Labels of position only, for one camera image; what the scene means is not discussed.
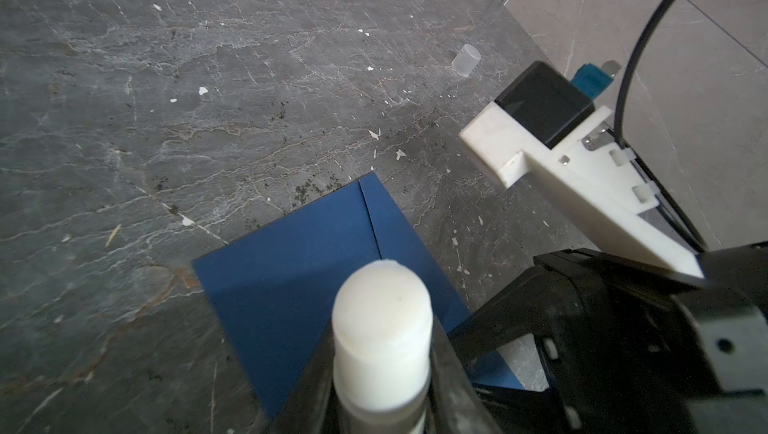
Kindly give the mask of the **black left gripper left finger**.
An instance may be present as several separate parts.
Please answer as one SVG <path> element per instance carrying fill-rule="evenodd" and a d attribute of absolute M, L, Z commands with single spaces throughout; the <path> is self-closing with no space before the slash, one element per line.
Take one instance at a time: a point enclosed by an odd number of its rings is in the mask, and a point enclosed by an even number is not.
<path fill-rule="evenodd" d="M 333 385 L 334 338 L 328 322 L 287 401 L 267 433 L 341 432 L 339 402 Z"/>

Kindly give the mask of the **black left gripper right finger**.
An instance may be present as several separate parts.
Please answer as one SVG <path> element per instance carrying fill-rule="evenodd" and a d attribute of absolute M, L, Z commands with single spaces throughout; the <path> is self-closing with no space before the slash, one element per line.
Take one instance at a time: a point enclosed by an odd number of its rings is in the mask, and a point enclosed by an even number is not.
<path fill-rule="evenodd" d="M 426 433 L 501 433 L 477 396 L 447 334 L 433 317 Z"/>

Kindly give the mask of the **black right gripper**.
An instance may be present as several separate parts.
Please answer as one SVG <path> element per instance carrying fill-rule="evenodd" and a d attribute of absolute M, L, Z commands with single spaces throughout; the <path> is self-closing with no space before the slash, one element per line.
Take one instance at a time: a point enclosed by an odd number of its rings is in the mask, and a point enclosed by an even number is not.
<path fill-rule="evenodd" d="M 533 265 L 450 333 L 472 361 L 531 335 L 542 392 L 477 385 L 505 433 L 763 433 L 767 246 L 699 256 L 692 277 L 589 249 Z"/>

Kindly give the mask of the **white glue stick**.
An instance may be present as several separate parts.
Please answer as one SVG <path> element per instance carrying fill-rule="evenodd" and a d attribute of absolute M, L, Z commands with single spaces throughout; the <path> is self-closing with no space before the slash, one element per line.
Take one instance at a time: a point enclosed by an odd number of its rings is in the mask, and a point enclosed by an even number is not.
<path fill-rule="evenodd" d="M 424 431 L 433 321 L 425 284 L 394 260 L 342 284 L 331 316 L 342 433 Z"/>

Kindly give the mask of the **blue envelope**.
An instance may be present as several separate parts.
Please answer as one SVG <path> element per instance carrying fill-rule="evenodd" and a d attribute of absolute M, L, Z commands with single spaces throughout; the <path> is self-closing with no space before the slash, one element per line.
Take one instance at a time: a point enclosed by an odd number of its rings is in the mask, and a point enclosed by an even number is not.
<path fill-rule="evenodd" d="M 302 374 L 343 282 L 379 259 L 422 279 L 445 331 L 469 318 L 466 301 L 375 174 L 194 260 L 268 417 Z"/>

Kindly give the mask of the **clear glue stick cap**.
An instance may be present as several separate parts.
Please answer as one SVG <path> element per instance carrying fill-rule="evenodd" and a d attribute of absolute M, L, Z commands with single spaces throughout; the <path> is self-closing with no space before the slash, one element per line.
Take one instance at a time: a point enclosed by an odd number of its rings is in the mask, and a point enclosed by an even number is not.
<path fill-rule="evenodd" d="M 470 44 L 464 44 L 451 62 L 453 70 L 461 77 L 467 78 L 481 60 L 481 53 Z"/>

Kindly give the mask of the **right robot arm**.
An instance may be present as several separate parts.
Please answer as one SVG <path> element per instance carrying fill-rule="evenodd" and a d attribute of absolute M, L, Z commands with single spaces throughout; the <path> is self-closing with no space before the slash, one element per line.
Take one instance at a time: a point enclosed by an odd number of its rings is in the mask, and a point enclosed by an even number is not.
<path fill-rule="evenodd" d="M 507 10 L 565 74 L 625 63 L 661 0 L 509 0 Z M 677 0 L 636 69 L 624 134 L 707 245 L 767 237 L 767 0 Z M 533 256 L 583 247 L 585 237 L 535 190 L 500 192 L 474 178 L 474 223 L 452 278 L 471 309 Z"/>

